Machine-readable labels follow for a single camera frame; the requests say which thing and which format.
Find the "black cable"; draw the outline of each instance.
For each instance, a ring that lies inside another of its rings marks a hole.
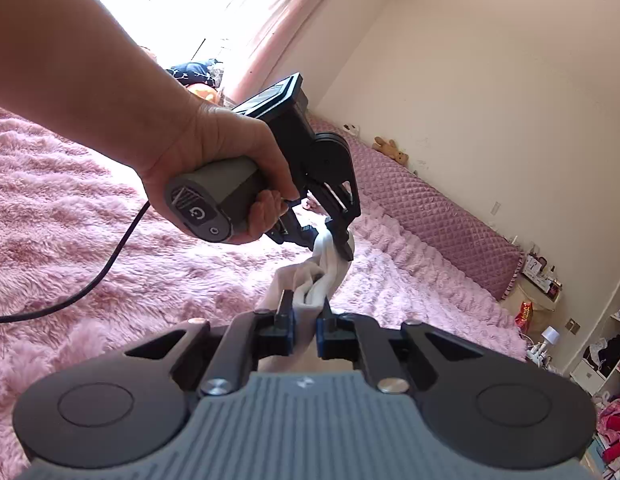
[[[109,272],[110,268],[116,261],[116,258],[118,257],[119,253],[125,246],[127,239],[130,237],[130,235],[132,234],[132,231],[134,231],[135,227],[137,226],[139,221],[141,221],[142,216],[145,214],[145,212],[148,210],[149,207],[150,207],[149,202],[146,202],[143,205],[143,207],[141,207],[141,210],[136,214],[136,217],[134,218],[130,226],[127,228],[127,231],[123,235],[123,238],[121,238],[121,240],[119,241],[118,245],[116,246],[116,249],[114,249],[112,256],[109,257],[109,260],[107,261],[105,266],[101,269],[101,272],[99,272],[96,275],[96,277],[90,283],[88,283],[88,285],[84,286],[80,291],[78,291],[73,296],[69,297],[67,300],[62,301],[61,303],[58,303],[56,305],[48,306],[46,308],[42,308],[41,310],[36,310],[34,312],[24,312],[22,314],[9,314],[8,316],[0,316],[0,323],[14,323],[17,321],[28,321],[30,319],[37,319],[39,317],[49,316],[50,314],[59,312],[59,310],[62,310],[68,306],[71,306],[72,304],[76,303],[78,300],[83,298],[85,295],[89,294],[91,290],[94,287],[96,287],[103,278],[105,278],[106,274]]]

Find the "gray grip pad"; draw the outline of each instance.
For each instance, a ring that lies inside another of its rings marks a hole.
[[[454,406],[450,416],[456,416]],[[20,476],[21,480],[437,478],[586,480],[592,476],[576,459],[535,471],[471,462],[437,440],[410,397],[379,393],[358,371],[254,372],[242,390],[202,399],[174,440],[136,463],[73,470],[35,460]]]

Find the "white cloth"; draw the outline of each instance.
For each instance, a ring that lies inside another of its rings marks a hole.
[[[348,240],[354,252],[354,238],[349,232]],[[319,232],[314,241],[312,256],[301,264],[280,267],[266,295],[258,308],[276,310],[279,307],[284,290],[293,290],[292,308],[295,311],[295,348],[291,356],[272,356],[259,363],[259,371],[281,372],[290,370],[304,353],[315,353],[314,345],[309,348],[314,338],[316,318],[323,309],[325,299],[330,299],[337,290],[350,262],[337,252],[332,235],[327,229]]]
[[[594,362],[594,364],[596,364],[597,366],[601,366],[601,363],[599,362],[599,351],[603,350],[604,348],[608,347],[608,342],[601,338],[597,341],[595,341],[594,343],[591,343],[590,345],[590,358],[592,359],[592,361]]]

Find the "metal screw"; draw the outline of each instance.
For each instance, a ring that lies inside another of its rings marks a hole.
[[[203,386],[201,386],[201,391],[204,394],[213,396],[229,394],[231,389],[232,385],[230,384],[230,381],[220,378],[205,381]]]
[[[410,384],[405,379],[386,377],[381,379],[376,387],[383,394],[404,394],[410,388]]]

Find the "hand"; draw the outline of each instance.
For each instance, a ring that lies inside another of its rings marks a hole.
[[[168,180],[213,160],[247,155],[261,169],[271,189],[261,191],[251,206],[248,231],[235,234],[228,241],[244,244],[258,240],[287,211],[283,199],[299,198],[287,161],[266,123],[193,98],[189,126],[175,134],[174,141],[149,170],[139,172],[150,203],[181,231],[191,235],[165,203]]]

